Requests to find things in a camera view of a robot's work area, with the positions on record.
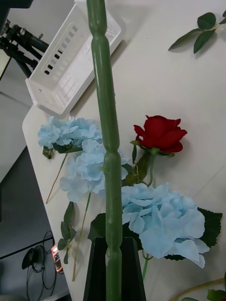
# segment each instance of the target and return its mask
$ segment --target hydrangea petal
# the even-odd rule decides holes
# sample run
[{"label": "hydrangea petal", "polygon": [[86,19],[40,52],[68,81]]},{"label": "hydrangea petal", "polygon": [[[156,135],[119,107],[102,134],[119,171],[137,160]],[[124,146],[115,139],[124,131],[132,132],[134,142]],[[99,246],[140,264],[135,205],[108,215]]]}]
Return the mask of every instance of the hydrangea petal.
[{"label": "hydrangea petal", "polygon": [[198,248],[192,240],[185,240],[182,243],[174,242],[173,248],[170,251],[174,255],[181,255],[192,261],[199,260]]},{"label": "hydrangea petal", "polygon": [[138,214],[136,215],[136,217],[134,215],[135,214],[133,214],[133,216],[131,217],[129,229],[137,234],[140,234],[144,229],[145,221],[142,217],[138,216]]},{"label": "hydrangea petal", "polygon": [[204,223],[205,218],[200,211],[188,209],[185,215],[181,217],[181,238],[202,237],[205,231]]}]

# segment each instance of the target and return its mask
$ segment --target white table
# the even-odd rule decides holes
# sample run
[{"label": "white table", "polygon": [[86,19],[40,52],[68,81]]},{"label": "white table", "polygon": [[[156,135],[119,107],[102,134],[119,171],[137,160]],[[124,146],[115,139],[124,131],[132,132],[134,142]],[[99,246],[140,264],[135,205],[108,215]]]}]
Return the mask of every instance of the white table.
[{"label": "white table", "polygon": [[[121,150],[131,156],[135,139],[133,125],[143,125],[145,115],[181,118],[181,127],[188,131],[183,139],[184,150],[174,158],[159,157],[155,162],[155,184],[170,182],[173,189],[195,199],[198,206],[226,214],[226,84],[223,33],[208,50],[193,55],[193,44],[168,52],[181,35],[195,28],[198,16],[207,11],[225,10],[223,0],[132,1],[113,4],[127,23],[126,43],[114,56],[113,77],[116,93]],[[99,122],[97,96],[91,86],[76,104],[73,116]],[[61,238],[60,222],[68,205],[66,192],[57,182],[53,198],[46,205],[50,187],[59,170],[63,155],[48,161],[38,145],[37,133],[46,124],[48,115],[36,107],[27,114],[23,131],[31,155],[37,181],[56,241]],[[86,199],[76,206],[76,229],[81,229]],[[69,264],[63,265],[74,301],[82,301],[91,242],[86,239],[90,222],[104,212],[105,204],[91,197],[80,245],[76,280],[72,282],[73,252]],[[226,223],[223,218],[218,245],[205,254],[202,270],[189,260],[153,259],[145,278],[147,300],[166,301],[175,294],[200,283],[221,278],[226,269]],[[206,299],[206,290],[191,297]]]}]

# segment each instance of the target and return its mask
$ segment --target dark floor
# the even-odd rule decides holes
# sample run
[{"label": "dark floor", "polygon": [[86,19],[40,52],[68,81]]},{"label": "dark floor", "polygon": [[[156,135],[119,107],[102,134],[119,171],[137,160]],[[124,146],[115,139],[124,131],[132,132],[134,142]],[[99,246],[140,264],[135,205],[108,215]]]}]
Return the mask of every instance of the dark floor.
[{"label": "dark floor", "polygon": [[[27,250],[8,254],[43,240],[50,225],[40,196],[31,159],[24,149],[9,173],[0,183],[0,294],[21,295],[26,298],[27,270],[22,270],[22,260]],[[46,242],[52,247],[52,240]],[[46,256],[46,285],[54,279],[54,263]],[[31,301],[36,301],[41,289],[41,275],[34,274],[29,283]],[[64,275],[57,275],[54,294],[67,290]],[[44,290],[41,301],[50,295]]]}]

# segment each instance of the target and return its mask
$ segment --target light blue hydrangea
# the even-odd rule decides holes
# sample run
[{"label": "light blue hydrangea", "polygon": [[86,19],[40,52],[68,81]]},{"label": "light blue hydrangea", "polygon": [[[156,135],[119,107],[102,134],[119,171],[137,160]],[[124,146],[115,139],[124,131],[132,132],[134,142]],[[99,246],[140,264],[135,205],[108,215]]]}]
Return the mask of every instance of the light blue hydrangea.
[{"label": "light blue hydrangea", "polygon": [[[99,194],[105,189],[105,175],[103,172],[104,157],[106,150],[102,143],[99,143],[93,139],[87,139],[82,142],[83,152],[81,155],[74,155],[67,161],[66,170],[68,177],[63,177],[60,180],[60,187],[63,191],[69,191],[70,200],[72,201],[71,195],[78,192],[80,193],[80,186],[73,183],[73,180],[81,179],[84,181],[84,185],[87,185],[87,191]],[[130,160],[126,160],[121,155],[121,164],[124,165]],[[127,175],[127,171],[122,167],[122,179]]]},{"label": "light blue hydrangea", "polygon": [[145,184],[122,187],[123,224],[139,234],[143,249],[156,258],[181,255],[201,268],[202,253],[209,247],[199,238],[205,231],[205,218],[195,202],[169,184],[154,189]]},{"label": "light blue hydrangea", "polygon": [[93,120],[69,117],[68,122],[62,122],[56,117],[50,117],[47,125],[42,125],[38,133],[39,145],[53,148],[58,145],[72,144],[73,147],[81,145],[83,140],[102,138],[98,125]]}]

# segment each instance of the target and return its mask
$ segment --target eucalyptus leaf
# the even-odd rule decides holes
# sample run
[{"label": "eucalyptus leaf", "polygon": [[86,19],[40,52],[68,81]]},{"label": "eucalyptus leaf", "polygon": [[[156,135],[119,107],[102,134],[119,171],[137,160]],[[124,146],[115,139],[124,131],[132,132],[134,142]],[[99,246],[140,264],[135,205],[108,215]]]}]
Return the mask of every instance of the eucalyptus leaf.
[{"label": "eucalyptus leaf", "polygon": [[74,214],[74,203],[73,202],[70,202],[68,207],[67,207],[67,210],[65,212],[65,215],[64,215],[64,222],[70,226],[72,224],[72,218],[73,218],[73,214]]},{"label": "eucalyptus leaf", "polygon": [[68,240],[70,238],[70,231],[65,222],[61,222],[61,233],[64,239]]},{"label": "eucalyptus leaf", "polygon": [[64,257],[64,264],[68,264],[68,251],[69,251],[69,249],[67,248],[66,254],[65,254],[65,257]]},{"label": "eucalyptus leaf", "polygon": [[137,163],[139,179],[141,181],[147,176],[148,160],[149,160],[149,153],[145,152]]},{"label": "eucalyptus leaf", "polygon": [[133,164],[135,163],[136,158],[137,158],[137,146],[134,145],[134,146],[133,146],[133,152],[132,152],[132,160],[133,160]]},{"label": "eucalyptus leaf", "polygon": [[58,250],[63,250],[67,246],[67,241],[61,238],[58,242]]},{"label": "eucalyptus leaf", "polygon": [[220,221],[223,215],[222,213],[214,213],[202,208],[198,208],[198,210],[205,217],[205,232],[200,239],[210,248],[217,243],[217,237],[221,230]]},{"label": "eucalyptus leaf", "polygon": [[70,229],[70,240],[69,240],[69,242],[71,242],[74,239],[76,233],[77,232],[75,231],[75,229],[73,229],[73,228]]},{"label": "eucalyptus leaf", "polygon": [[[105,213],[99,214],[90,224],[88,239],[93,241],[96,237],[105,237]],[[137,242],[138,250],[142,250],[139,235],[129,229],[129,223],[122,226],[123,237],[133,237]]]},{"label": "eucalyptus leaf", "polygon": [[198,36],[194,44],[194,53],[198,52],[206,44],[206,42],[209,41],[209,39],[213,36],[214,32],[215,29],[202,32]]},{"label": "eucalyptus leaf", "polygon": [[222,301],[226,298],[226,292],[222,290],[208,290],[207,299],[210,301]]},{"label": "eucalyptus leaf", "polygon": [[175,49],[177,46],[179,46],[180,44],[182,44],[183,42],[188,41],[191,37],[194,36],[194,33],[200,32],[200,28],[195,28],[192,29],[190,32],[186,33],[185,35],[183,35],[182,37],[180,37],[179,39],[176,40],[176,42],[174,42],[170,48],[168,49],[168,51]]},{"label": "eucalyptus leaf", "polygon": [[219,24],[225,24],[226,23],[226,18],[224,18]]},{"label": "eucalyptus leaf", "polygon": [[198,17],[197,23],[200,29],[211,29],[216,23],[216,17],[213,13],[206,13]]}]

